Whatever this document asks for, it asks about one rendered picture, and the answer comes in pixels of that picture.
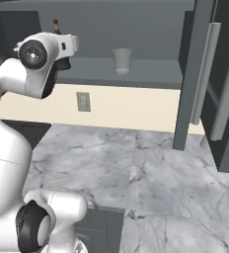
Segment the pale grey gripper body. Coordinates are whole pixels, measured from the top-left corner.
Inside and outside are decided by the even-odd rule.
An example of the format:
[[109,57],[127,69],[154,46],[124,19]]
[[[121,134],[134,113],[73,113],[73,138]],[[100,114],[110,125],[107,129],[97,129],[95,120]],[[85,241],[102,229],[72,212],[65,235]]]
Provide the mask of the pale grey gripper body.
[[55,66],[57,70],[68,70],[71,68],[70,61],[68,57],[63,57],[55,61]]

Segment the dark liquor bottle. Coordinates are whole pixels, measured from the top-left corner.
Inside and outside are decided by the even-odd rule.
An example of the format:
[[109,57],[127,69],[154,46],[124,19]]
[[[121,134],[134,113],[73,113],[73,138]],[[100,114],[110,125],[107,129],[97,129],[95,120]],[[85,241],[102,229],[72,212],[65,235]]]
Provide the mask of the dark liquor bottle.
[[59,30],[58,20],[57,20],[57,19],[53,20],[53,30],[54,30],[54,32],[55,32],[56,34],[61,35],[61,32],[60,32],[60,30]]

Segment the clear glass cup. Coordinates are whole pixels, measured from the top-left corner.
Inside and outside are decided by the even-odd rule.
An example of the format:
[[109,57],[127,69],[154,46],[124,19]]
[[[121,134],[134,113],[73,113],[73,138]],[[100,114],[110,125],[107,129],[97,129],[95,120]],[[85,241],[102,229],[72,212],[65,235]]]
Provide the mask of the clear glass cup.
[[114,54],[114,72],[116,74],[127,74],[130,71],[131,55],[133,50],[130,48],[115,48]]

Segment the grey base cabinet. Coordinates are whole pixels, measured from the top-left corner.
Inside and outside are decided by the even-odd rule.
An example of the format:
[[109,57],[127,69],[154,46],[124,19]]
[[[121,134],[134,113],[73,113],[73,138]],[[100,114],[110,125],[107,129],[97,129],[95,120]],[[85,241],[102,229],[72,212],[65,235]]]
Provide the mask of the grey base cabinet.
[[89,207],[75,230],[89,253],[119,253],[123,217],[124,209]]

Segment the black hob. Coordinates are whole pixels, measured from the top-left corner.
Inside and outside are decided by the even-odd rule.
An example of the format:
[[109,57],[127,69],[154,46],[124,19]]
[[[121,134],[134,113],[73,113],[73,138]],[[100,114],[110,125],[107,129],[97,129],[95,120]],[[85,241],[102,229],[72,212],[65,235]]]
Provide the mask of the black hob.
[[30,143],[32,149],[38,145],[44,135],[51,128],[51,124],[4,120],[4,123],[18,131]]

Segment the grey wall outlet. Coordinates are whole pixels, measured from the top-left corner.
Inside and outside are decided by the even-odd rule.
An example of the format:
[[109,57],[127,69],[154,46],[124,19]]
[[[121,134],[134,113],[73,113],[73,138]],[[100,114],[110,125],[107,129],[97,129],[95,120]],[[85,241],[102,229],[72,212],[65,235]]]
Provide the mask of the grey wall outlet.
[[77,105],[79,112],[90,112],[91,111],[91,103],[90,103],[90,94],[77,92]]

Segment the grey open wall cabinet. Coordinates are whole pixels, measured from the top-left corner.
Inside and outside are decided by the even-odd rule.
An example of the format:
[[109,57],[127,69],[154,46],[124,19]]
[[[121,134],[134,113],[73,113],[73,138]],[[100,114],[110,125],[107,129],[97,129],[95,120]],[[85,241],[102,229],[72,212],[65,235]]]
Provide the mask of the grey open wall cabinet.
[[[0,2],[8,46],[51,32],[57,19],[64,34],[79,38],[64,84],[179,90],[185,15],[194,0],[14,0]],[[130,48],[130,71],[116,74],[115,48]]]

